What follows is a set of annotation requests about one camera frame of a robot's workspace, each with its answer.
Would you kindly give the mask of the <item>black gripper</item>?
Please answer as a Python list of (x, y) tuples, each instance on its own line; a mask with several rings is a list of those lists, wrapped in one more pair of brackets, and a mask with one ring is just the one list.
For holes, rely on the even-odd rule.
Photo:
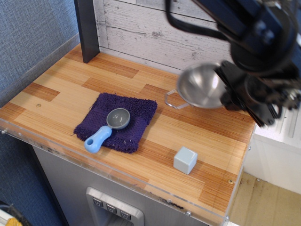
[(226, 86), (220, 101), (229, 111), (246, 111), (260, 127), (272, 125), (283, 108), (301, 105), (301, 80), (267, 80), (252, 76), (223, 61), (215, 68)]

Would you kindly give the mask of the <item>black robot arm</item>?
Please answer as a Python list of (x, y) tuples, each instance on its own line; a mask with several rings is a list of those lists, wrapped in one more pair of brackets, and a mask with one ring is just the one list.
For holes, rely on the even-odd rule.
[(226, 40), (231, 62), (216, 73), (226, 85), (229, 110), (247, 111), (259, 126), (271, 125), (282, 109), (301, 103), (301, 3), (282, 0), (199, 0), (217, 30), (182, 25), (182, 29)]

